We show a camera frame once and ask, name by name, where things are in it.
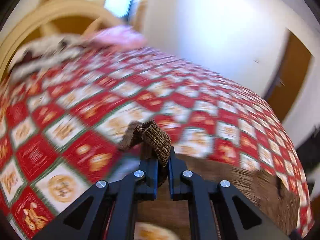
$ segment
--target pink cloth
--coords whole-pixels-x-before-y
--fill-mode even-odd
[[[99,31],[90,40],[98,46],[110,45],[112,51],[119,52],[140,49],[147,44],[147,40],[142,34],[127,25],[118,25]]]

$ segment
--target curved wooden frame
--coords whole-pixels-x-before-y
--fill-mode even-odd
[[[51,21],[66,16],[84,16],[93,20],[83,35],[93,32],[100,24],[106,27],[123,24],[107,9],[90,1],[51,0],[27,14],[4,39],[0,46],[0,76],[3,76],[12,55],[28,35],[38,28],[43,36],[57,33]]]

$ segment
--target brown door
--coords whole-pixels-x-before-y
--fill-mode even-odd
[[[311,57],[310,51],[290,32],[274,88],[267,99],[280,122],[289,112],[299,93]]]

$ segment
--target white wall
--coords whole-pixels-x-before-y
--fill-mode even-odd
[[[288,135],[298,145],[320,120],[320,43],[314,28],[282,0],[150,0],[143,33],[152,46],[263,95],[282,58],[287,29],[315,57],[284,120]]]
[[[39,0],[20,0],[0,31],[0,44],[15,25],[29,12],[33,11]]]

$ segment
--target triangular cutout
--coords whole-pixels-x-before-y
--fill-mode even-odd
[[[87,213],[93,202],[93,197],[88,197],[83,201],[75,210],[73,210],[70,215],[68,215],[63,221],[64,224],[74,228],[80,229],[84,223]]]
[[[232,200],[236,206],[244,229],[248,230],[262,223],[261,218],[258,217],[238,196],[234,196]]]

